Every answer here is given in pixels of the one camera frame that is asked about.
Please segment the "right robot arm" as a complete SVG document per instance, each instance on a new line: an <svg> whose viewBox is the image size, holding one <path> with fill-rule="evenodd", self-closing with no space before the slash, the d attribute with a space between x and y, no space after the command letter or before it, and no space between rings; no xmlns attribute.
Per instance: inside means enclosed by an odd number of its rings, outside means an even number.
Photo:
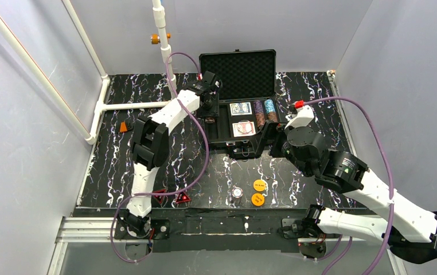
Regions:
<svg viewBox="0 0 437 275"><path fill-rule="evenodd" d="M306 177L373 211L374 218L311 205L306 216L288 226L297 235L339 234L380 243L402 260L423 264L437 259L437 211L425 210L384 183L353 154L331 150L322 134L309 127L310 107L301 107L288 123L265 122L251 138L252 156L270 146L274 158L289 160Z"/></svg>

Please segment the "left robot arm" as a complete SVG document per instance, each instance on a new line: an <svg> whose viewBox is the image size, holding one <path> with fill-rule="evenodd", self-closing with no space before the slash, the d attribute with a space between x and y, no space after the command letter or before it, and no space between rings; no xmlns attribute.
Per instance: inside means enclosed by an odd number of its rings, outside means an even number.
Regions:
<svg viewBox="0 0 437 275"><path fill-rule="evenodd" d="M139 117L134 125L131 142L134 176L131 195L122 203L126 210L117 219L125 229L138 237L150 231L151 201L155 177L159 168L165 164L169 153L169 134L186 117L197 125L203 138L206 138L201 123L193 115L203 109L210 109L217 97L220 81L216 74L206 71L200 79L177 93L177 97L158 112Z"/></svg>

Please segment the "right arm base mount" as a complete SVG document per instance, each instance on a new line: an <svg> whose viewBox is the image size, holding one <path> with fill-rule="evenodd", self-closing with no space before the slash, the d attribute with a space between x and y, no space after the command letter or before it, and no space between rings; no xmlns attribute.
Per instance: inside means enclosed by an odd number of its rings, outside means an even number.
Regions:
<svg viewBox="0 0 437 275"><path fill-rule="evenodd" d="M314 260L326 255L327 235L310 222L286 218L276 232L285 239L297 240L299 252L306 258Z"/></svg>

